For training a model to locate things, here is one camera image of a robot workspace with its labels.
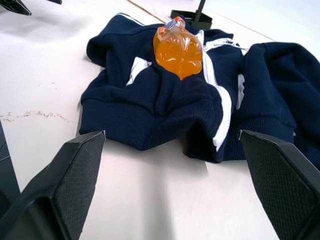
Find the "black angular stand foot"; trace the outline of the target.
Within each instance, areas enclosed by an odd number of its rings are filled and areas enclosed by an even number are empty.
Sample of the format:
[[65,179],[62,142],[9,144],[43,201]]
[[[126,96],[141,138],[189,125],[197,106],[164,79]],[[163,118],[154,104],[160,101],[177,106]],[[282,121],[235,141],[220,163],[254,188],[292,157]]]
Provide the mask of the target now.
[[22,0],[0,0],[0,7],[19,15],[31,16],[32,12]]

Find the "orange drink plastic bottle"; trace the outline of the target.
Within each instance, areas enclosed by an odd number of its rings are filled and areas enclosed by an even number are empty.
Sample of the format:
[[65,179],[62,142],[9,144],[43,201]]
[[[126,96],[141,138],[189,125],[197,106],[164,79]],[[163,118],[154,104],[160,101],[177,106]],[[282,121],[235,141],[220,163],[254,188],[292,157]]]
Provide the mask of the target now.
[[157,28],[153,37],[155,61],[182,81],[202,70],[203,49],[199,39],[186,29],[181,17]]

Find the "navy blue zip jacket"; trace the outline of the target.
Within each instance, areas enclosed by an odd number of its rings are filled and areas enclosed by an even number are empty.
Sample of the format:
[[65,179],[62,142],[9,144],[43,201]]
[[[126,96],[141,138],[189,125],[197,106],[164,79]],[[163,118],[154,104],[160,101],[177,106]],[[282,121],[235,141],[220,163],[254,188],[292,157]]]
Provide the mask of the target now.
[[186,137],[184,154],[212,163],[243,160],[238,134],[254,131],[294,144],[320,169],[320,62],[289,42],[242,53],[219,29],[186,29],[202,44],[200,73],[180,80],[156,63],[157,24],[115,15],[89,40],[102,67],[81,96],[80,134],[104,131],[140,151]]

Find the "black stand base with pole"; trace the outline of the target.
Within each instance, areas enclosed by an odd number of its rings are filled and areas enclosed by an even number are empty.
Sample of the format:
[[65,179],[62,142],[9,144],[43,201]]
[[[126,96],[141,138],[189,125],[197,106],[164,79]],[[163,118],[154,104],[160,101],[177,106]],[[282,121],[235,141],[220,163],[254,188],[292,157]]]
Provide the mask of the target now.
[[203,13],[205,2],[206,0],[200,0],[198,8],[195,12],[173,9],[170,13],[170,18],[173,19],[178,16],[183,16],[188,24],[193,28],[209,30],[212,26],[213,19]]

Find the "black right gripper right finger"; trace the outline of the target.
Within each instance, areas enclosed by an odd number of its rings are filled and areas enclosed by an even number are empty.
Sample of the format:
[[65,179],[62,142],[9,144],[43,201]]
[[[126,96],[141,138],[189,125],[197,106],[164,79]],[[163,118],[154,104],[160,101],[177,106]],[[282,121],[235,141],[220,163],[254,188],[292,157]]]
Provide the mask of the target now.
[[279,240],[320,240],[320,171],[292,144],[239,134],[255,192]]

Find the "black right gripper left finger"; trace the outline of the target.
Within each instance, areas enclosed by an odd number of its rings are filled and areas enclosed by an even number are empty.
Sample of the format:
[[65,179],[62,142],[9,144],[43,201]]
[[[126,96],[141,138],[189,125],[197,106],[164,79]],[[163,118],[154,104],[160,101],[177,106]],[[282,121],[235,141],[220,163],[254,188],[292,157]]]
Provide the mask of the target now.
[[0,218],[0,240],[79,240],[105,139],[94,131],[64,143]]

